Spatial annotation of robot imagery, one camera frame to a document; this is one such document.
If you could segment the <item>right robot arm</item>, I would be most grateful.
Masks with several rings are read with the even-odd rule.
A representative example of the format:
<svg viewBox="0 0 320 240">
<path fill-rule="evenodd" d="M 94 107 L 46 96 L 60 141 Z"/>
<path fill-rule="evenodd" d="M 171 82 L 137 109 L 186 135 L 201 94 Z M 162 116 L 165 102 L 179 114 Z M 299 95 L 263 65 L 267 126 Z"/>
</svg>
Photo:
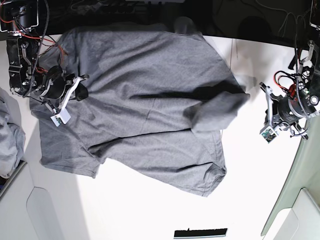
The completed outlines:
<svg viewBox="0 0 320 240">
<path fill-rule="evenodd" d="M 81 83 L 88 75 L 66 74 L 62 63 L 66 52 L 50 36 L 50 7 L 44 2 L 45 19 L 42 34 L 36 27 L 40 24 L 40 6 L 37 0 L 2 0 L 0 2 L 0 31 L 8 34 L 6 52 L 9 62 L 9 87 L 13 94 L 33 99 L 56 114 L 70 100 L 82 101 L 89 96 Z M 58 49 L 57 64 L 45 69 L 40 66 L 41 48 L 45 42 Z"/>
</svg>

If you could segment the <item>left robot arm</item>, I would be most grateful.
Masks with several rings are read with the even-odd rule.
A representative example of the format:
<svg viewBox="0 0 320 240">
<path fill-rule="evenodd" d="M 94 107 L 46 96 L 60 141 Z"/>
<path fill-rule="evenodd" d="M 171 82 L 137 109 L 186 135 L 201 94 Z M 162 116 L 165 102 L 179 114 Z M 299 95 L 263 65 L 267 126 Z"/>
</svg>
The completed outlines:
<svg viewBox="0 0 320 240">
<path fill-rule="evenodd" d="M 291 137 L 308 139 L 308 129 L 299 125 L 301 119 L 309 122 L 320 114 L 320 2 L 312 0 L 309 15 L 310 39 L 305 58 L 302 48 L 294 39 L 294 57 L 288 68 L 293 73 L 279 70 L 273 75 L 274 83 L 285 93 L 276 96 L 270 86 L 260 83 L 264 91 L 267 110 L 260 135 L 272 142 L 281 131 L 290 131 Z"/>
</svg>

